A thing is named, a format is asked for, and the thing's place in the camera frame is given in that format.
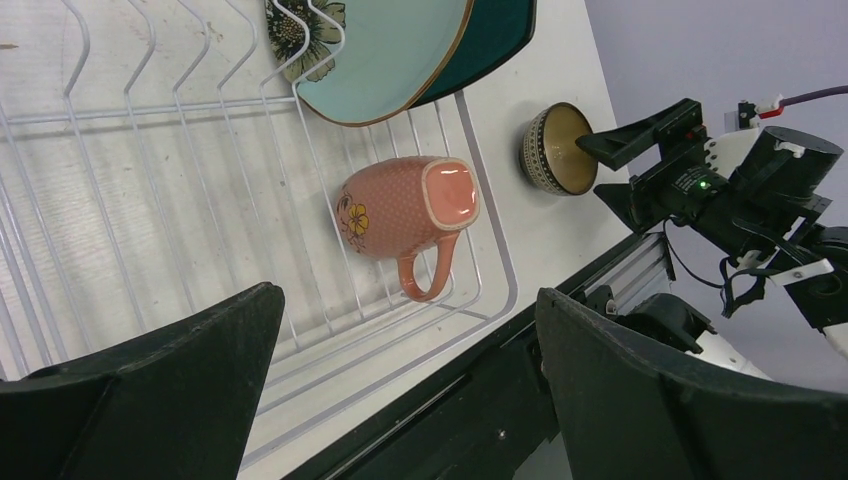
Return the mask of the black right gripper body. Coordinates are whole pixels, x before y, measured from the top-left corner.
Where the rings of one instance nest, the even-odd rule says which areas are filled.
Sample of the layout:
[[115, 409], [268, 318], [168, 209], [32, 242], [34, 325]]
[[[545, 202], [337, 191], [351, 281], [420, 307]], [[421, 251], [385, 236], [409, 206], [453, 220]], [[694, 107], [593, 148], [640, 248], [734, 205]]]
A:
[[684, 225], [714, 228], [736, 213], [737, 195], [729, 181], [707, 161], [705, 144], [711, 140], [699, 123], [684, 126], [661, 138], [657, 124], [635, 122], [660, 150], [660, 160], [631, 179], [625, 204], [625, 220], [634, 232], [645, 232], [675, 217]]

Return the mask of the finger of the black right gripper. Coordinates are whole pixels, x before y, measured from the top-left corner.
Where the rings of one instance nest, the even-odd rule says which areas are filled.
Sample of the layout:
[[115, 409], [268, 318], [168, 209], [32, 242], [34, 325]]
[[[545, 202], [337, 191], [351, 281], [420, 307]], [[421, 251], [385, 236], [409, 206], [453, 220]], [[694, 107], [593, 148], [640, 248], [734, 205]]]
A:
[[637, 122], [605, 132], [582, 135], [577, 147], [600, 164], [617, 171], [654, 145], [662, 153], [694, 140], [703, 127], [701, 103], [684, 98]]
[[634, 216], [632, 192], [632, 187], [626, 183], [599, 184], [593, 188], [593, 193], [628, 229], [639, 233], [640, 224]]

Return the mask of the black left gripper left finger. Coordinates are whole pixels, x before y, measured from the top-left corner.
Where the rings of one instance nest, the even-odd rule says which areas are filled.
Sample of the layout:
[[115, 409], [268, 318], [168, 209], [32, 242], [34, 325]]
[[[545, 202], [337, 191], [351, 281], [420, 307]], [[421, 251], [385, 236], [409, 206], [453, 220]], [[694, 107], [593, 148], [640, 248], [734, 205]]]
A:
[[262, 282], [1, 385], [5, 479], [233, 479], [285, 308]]

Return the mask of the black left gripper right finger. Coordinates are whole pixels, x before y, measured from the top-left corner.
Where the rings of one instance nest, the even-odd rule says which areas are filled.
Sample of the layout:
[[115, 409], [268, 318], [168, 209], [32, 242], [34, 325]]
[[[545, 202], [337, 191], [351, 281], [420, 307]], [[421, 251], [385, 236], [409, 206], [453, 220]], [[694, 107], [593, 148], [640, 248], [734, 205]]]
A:
[[545, 376], [576, 479], [843, 479], [847, 397], [710, 364], [538, 292]]

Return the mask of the tan bowl with patterned rim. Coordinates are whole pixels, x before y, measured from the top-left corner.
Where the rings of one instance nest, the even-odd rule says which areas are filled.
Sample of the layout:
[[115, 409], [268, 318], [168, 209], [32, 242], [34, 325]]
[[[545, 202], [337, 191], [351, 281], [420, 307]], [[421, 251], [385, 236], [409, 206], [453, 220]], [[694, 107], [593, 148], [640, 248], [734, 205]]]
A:
[[598, 162], [576, 141], [593, 133], [584, 114], [559, 102], [538, 113], [522, 136], [518, 162], [536, 189], [557, 196], [577, 196], [594, 185]]

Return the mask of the dark teal square plate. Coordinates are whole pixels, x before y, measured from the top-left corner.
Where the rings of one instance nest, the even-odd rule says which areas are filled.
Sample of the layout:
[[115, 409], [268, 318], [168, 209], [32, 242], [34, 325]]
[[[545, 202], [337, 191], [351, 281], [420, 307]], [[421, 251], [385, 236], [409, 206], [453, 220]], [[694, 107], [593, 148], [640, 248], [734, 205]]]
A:
[[452, 95], [481, 80], [520, 52], [533, 38], [535, 0], [479, 0], [464, 36], [416, 107]]

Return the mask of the pink floral ceramic mug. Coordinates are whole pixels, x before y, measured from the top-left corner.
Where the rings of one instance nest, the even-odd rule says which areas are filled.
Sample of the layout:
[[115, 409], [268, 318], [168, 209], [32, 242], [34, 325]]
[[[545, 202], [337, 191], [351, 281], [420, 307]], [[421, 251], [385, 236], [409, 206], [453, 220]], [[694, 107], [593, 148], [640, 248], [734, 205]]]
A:
[[392, 158], [344, 181], [333, 214], [355, 252], [395, 260], [402, 291], [427, 302], [442, 293], [459, 236], [479, 217], [478, 180], [459, 158]]

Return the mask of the light blue floral round plate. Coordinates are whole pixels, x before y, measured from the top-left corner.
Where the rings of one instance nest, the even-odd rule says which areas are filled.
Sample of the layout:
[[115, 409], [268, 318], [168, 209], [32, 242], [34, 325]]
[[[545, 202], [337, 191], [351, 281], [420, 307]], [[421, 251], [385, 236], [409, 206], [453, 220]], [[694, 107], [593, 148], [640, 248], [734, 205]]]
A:
[[471, 1], [268, 1], [271, 51], [300, 102], [361, 127], [410, 108], [447, 66]]

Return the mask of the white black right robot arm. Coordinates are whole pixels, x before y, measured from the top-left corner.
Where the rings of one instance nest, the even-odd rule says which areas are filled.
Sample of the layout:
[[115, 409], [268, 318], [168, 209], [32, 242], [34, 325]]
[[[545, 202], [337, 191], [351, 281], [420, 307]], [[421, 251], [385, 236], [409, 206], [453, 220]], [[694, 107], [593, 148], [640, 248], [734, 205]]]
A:
[[721, 250], [714, 288], [725, 317], [776, 285], [846, 354], [847, 230], [821, 223], [830, 202], [817, 193], [841, 147], [780, 126], [714, 137], [690, 98], [576, 144], [612, 170], [657, 148], [655, 165], [625, 183], [596, 186], [596, 195], [636, 234], [675, 225]]

